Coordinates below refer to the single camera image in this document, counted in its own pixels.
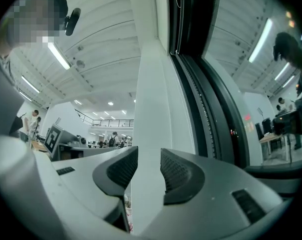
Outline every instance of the white ceiling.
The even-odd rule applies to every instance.
[[[253,63],[248,58],[264,29],[267,18],[272,29]],[[289,27],[286,9],[277,0],[220,0],[208,52],[227,70],[243,91],[272,96],[297,70],[291,66],[275,81],[286,61],[275,62],[272,48],[279,32],[288,32],[298,41],[298,27]]]
[[[111,110],[114,117],[125,119],[119,114],[125,110],[134,116],[141,51],[130,0],[67,2],[68,15],[74,8],[81,8],[81,16],[73,35],[61,31],[54,43],[74,66],[65,70],[45,43],[16,48],[10,60],[18,87],[44,108],[79,100],[83,106],[75,107],[81,112]],[[76,65],[78,60],[85,63],[84,68]],[[29,87],[21,75],[40,93]]]

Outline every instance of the ceiling light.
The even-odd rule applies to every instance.
[[[59,53],[59,51],[54,46],[54,43],[48,42],[47,46],[49,47],[50,51],[53,53],[53,55],[56,57],[56,59],[61,63],[61,65],[68,70],[70,68],[70,65],[68,62],[65,61],[65,59],[62,57],[62,55]]]
[[[281,72],[277,75],[277,77],[275,77],[275,80],[277,80],[277,79],[281,76],[281,74],[284,73],[284,71],[287,69],[287,67],[288,67],[289,65],[290,65],[289,62],[286,63],[285,67],[283,67],[283,69],[281,70]]]
[[[79,101],[77,101],[76,99],[74,100],[74,102],[75,102],[76,104],[80,104],[80,105],[82,105],[82,103],[81,103],[81,102],[79,102]]]
[[[294,78],[294,75],[283,85],[283,88]]]
[[[29,86],[31,86],[33,90],[35,90],[37,93],[40,93],[40,91],[39,91],[37,88],[35,88],[33,85],[31,85],[31,83],[30,83],[28,80],[26,80],[24,76],[21,76],[21,78],[22,78]]]
[[[249,62],[252,63],[256,56],[259,54],[261,48],[263,47],[263,44],[266,41],[267,36],[269,35],[271,28],[272,28],[273,22],[271,19],[267,19],[265,27],[263,29],[262,35],[259,39],[259,41],[257,42],[257,45],[254,48],[254,51],[252,52],[250,58],[249,58]]]
[[[22,96],[25,97],[26,99],[28,99],[29,101],[32,101],[30,98],[28,98],[27,96],[25,96],[25,95],[24,95],[23,93],[21,93],[20,91],[19,91],[19,93],[22,94]]]
[[[294,22],[293,20],[290,20],[290,21],[289,21],[289,26],[290,26],[291,28],[295,27],[295,22]]]

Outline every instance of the railing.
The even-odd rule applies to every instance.
[[[93,119],[88,117],[87,115],[81,113],[80,111],[78,110],[75,110],[77,112],[77,114],[80,116],[80,119],[82,120],[83,123],[91,126],[93,125]]]
[[[120,119],[120,120],[93,120],[87,115],[75,110],[80,116],[83,123],[89,126],[100,126],[100,127],[134,127],[134,119]]]
[[[134,120],[93,120],[93,126],[101,127],[134,127]]]

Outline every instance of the floor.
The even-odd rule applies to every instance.
[[[291,144],[292,162],[302,160],[302,147],[298,150],[294,150],[294,145],[295,145],[294,135],[290,135],[290,139],[292,142]],[[282,139],[282,148],[279,146],[278,149],[274,149],[270,155],[267,155],[268,148],[267,148],[267,144],[265,144],[262,145],[262,152],[264,154],[264,157],[267,158],[263,162],[264,166],[275,166],[275,165],[290,163],[290,161],[285,160],[286,154],[285,154],[285,144],[283,139]]]

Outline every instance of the black bag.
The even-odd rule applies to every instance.
[[[109,147],[113,147],[114,146],[114,138],[111,137],[110,141],[109,141]]]

